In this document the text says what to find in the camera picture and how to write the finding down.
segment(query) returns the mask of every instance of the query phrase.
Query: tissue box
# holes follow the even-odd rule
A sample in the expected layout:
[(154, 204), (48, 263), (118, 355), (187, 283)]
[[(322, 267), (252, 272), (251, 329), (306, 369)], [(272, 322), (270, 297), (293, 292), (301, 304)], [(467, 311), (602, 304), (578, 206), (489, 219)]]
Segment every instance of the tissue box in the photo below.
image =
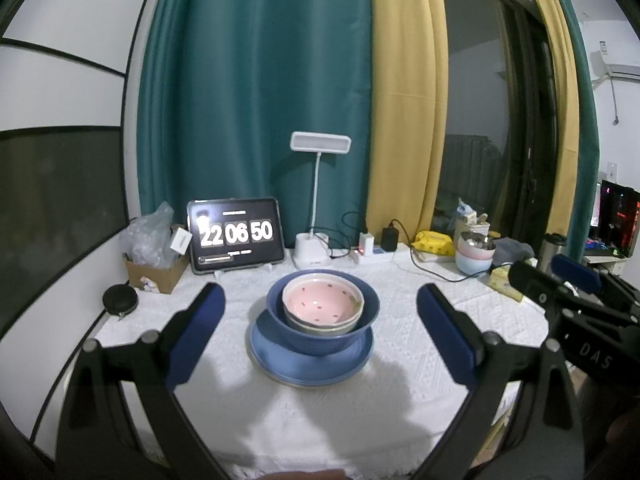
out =
[(443, 256), (454, 256), (456, 250), (453, 248), (453, 241), (447, 235), (434, 231), (420, 231), (412, 246), (425, 253), (440, 254)]
[(505, 296), (509, 296), (516, 301), (522, 301), (524, 298), (524, 294), (522, 294), (519, 290), (516, 290), (509, 284), (509, 269), (511, 266), (504, 267), (496, 267), (489, 278), (489, 285), (493, 290), (504, 294)]
[(189, 253), (180, 256), (168, 269), (155, 269), (146, 265), (137, 265), (124, 258), (129, 275), (129, 285), (148, 292), (171, 294), (180, 281), (184, 269), (189, 265)]

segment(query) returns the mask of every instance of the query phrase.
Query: plastic bag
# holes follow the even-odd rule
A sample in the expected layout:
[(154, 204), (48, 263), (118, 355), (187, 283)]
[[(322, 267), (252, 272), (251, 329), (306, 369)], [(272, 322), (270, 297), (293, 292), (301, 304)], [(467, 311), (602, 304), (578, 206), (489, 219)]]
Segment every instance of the plastic bag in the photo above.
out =
[(134, 218), (121, 237), (129, 259), (156, 269), (171, 267), (178, 257), (169, 247), (173, 219), (174, 210), (167, 202), (162, 202), (155, 213)]

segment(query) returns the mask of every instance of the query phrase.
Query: cable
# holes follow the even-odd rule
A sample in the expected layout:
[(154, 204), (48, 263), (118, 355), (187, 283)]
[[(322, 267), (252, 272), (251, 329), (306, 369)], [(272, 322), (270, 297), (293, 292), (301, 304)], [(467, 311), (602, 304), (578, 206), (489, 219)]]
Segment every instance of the cable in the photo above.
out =
[[(345, 217), (345, 216), (347, 216), (347, 215), (358, 215), (358, 218), (359, 218), (360, 220), (362, 220), (362, 226), (363, 226), (363, 229), (361, 230), (361, 229), (357, 228), (356, 226), (353, 226), (353, 225), (351, 225), (351, 224), (347, 224), (347, 222), (345, 222), (345, 221), (344, 221), (344, 217)], [(345, 224), (348, 228), (353, 229), (354, 231), (356, 231), (356, 232), (357, 232), (357, 234), (360, 234), (360, 233), (367, 233), (367, 232), (369, 232), (369, 230), (367, 229), (367, 219), (366, 219), (366, 218), (365, 218), (365, 216), (364, 216), (363, 214), (361, 214), (359, 211), (347, 211), (346, 213), (344, 213), (344, 214), (342, 215), (342, 218), (340, 218), (340, 221), (341, 221), (343, 224)]]
[[(475, 278), (476, 276), (480, 276), (481, 274), (484, 274), (486, 272), (489, 272), (488, 270), (481, 270), (480, 272), (475, 272), (473, 274), (469, 274), (468, 276), (465, 276), (464, 278), (460, 278), (459, 280), (450, 280), (449, 278), (445, 278), (443, 275), (438, 274), (437, 272), (433, 272), (432, 270), (429, 269), (425, 269), (424, 267), (421, 267), (420, 265), (418, 265), (415, 260), (414, 260), (414, 248), (411, 247), (411, 243), (410, 243), (410, 239), (409, 238), (409, 233), (407, 233), (406, 229), (404, 228), (404, 225), (402, 225), (402, 222), (399, 221), (397, 218), (393, 218), (391, 222), (389, 222), (389, 226), (391, 226), (393, 224), (393, 222), (396, 222), (401, 228), (402, 231), (404, 232), (404, 236), (406, 236), (406, 241), (409, 244), (409, 256), (411, 256), (411, 262), (412, 264), (414, 264), (414, 266), (416, 266), (418, 269), (423, 270), (424, 272), (428, 272), (429, 274), (432, 274), (433, 276), (437, 276), (438, 278), (440, 278), (441, 280), (444, 280), (445, 282), (449, 282), (449, 283), (459, 283), (459, 282), (464, 282), (465, 280), (468, 280), (469, 278)], [(497, 267), (504, 267), (507, 265), (511, 265), (510, 263), (508, 264), (501, 264)]]
[[(347, 235), (346, 233), (343, 233), (339, 229), (332, 229), (331, 227), (322, 227), (322, 226), (319, 226), (319, 225), (314, 225), (312, 227), (313, 227), (313, 229), (320, 229), (321, 231), (331, 231), (332, 233), (338, 233), (340, 236), (344, 237), (343, 241), (347, 240), (346, 246), (347, 247), (351, 247), (351, 244), (349, 243), (349, 235)], [(343, 249), (346, 248), (344, 244), (339, 244), (339, 245)]]
[(613, 94), (613, 113), (615, 113), (616, 118), (613, 119), (613, 125), (616, 126), (620, 121), (618, 120), (618, 104), (616, 103), (616, 89), (613, 88), (613, 79), (609, 77), (609, 81), (611, 82), (611, 93)]
[[(338, 231), (337, 229), (329, 229), (329, 228), (326, 228), (326, 227), (317, 227), (317, 226), (313, 226), (312, 228), (315, 228), (315, 229), (321, 229), (321, 230), (325, 230), (325, 231), (336, 231), (336, 232), (340, 233), (340, 231)], [(318, 240), (320, 240), (324, 245), (326, 245), (326, 248), (327, 248), (329, 251), (331, 251), (331, 250), (332, 250), (332, 248), (331, 248), (331, 247), (329, 247), (329, 244), (327, 243), (327, 241), (326, 241), (326, 240), (324, 240), (324, 238), (322, 238), (321, 236), (319, 236), (319, 235), (318, 235), (318, 233), (314, 233), (314, 236), (315, 236), (316, 238), (318, 238)], [(344, 258), (345, 256), (348, 256), (348, 255), (349, 255), (349, 253), (351, 252), (351, 248), (345, 247), (343, 244), (341, 244), (341, 243), (340, 243), (338, 240), (336, 240), (335, 238), (331, 238), (331, 237), (329, 236), (329, 241), (330, 241), (330, 242), (331, 242), (331, 241), (336, 242), (338, 245), (340, 245), (340, 248), (341, 248), (343, 251), (346, 251), (344, 254), (341, 254), (340, 256), (333, 256), (332, 254), (330, 254), (330, 255), (329, 255), (329, 258), (331, 258), (332, 260), (337, 260), (338, 258)]]

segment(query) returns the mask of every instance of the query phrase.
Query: stacked small bowls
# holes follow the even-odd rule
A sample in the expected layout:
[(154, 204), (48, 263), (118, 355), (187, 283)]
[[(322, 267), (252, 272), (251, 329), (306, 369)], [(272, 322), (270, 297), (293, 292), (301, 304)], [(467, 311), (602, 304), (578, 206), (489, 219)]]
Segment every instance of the stacked small bowls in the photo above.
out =
[(290, 327), (310, 335), (331, 337), (350, 332), (362, 316), (364, 298), (349, 280), (311, 272), (291, 280), (282, 291)]
[(489, 270), (494, 253), (493, 238), (472, 231), (463, 232), (456, 245), (456, 266), (467, 275)]
[(266, 303), (287, 343), (315, 356), (349, 347), (365, 335), (380, 310), (371, 286), (329, 269), (300, 270), (282, 277), (271, 287)]

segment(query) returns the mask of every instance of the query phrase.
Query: gray cloth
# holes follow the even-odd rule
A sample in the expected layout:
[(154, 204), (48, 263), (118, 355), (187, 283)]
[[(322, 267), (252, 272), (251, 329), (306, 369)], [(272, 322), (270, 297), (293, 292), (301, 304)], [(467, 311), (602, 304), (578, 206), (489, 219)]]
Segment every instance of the gray cloth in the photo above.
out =
[(534, 256), (529, 244), (523, 244), (513, 238), (498, 238), (494, 243), (494, 266), (528, 260)]

